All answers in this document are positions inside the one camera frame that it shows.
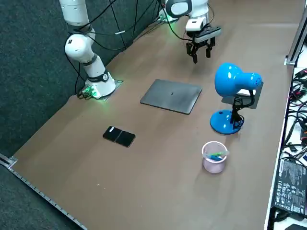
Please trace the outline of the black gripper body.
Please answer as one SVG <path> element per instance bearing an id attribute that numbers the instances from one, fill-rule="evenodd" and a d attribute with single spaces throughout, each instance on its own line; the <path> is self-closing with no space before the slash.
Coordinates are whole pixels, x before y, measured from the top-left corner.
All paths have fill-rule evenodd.
<path id="1" fill-rule="evenodd" d="M 221 33 L 221 27 L 203 27 L 201 31 L 195 31 L 192 32 L 192 44 L 199 44 L 201 42 L 205 42 L 207 40 L 210 40 L 211 38 L 215 38 L 219 36 Z"/>

